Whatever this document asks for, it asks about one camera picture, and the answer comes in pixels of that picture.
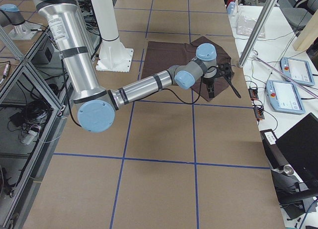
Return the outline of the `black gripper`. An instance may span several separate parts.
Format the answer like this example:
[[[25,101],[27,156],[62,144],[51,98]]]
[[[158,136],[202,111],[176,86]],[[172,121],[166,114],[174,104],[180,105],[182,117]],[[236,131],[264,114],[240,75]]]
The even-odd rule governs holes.
[[[223,77],[229,86],[232,88],[233,92],[238,98],[241,98],[240,93],[232,84],[232,77],[234,72],[232,71],[232,66],[230,63],[219,64],[217,66],[210,66],[208,72],[203,76],[203,83],[207,85],[207,92],[209,98],[214,98],[214,82]]]

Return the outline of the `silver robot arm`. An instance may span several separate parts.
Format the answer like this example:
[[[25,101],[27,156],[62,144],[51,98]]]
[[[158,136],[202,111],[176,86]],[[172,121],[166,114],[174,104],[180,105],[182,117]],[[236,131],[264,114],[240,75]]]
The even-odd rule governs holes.
[[[12,40],[31,40],[37,32],[42,30],[40,24],[27,22],[14,4],[0,6],[0,25],[13,27],[8,34]]]
[[[67,69],[73,84],[79,125],[89,132],[107,130],[121,106],[168,90],[172,85],[189,89],[199,80],[211,90],[214,79],[218,77],[231,81],[231,66],[217,63],[214,45],[203,43],[197,47],[195,57],[184,66],[175,65],[117,90],[107,90],[97,80],[77,18],[77,0],[33,1],[38,12],[48,21],[62,66]]]

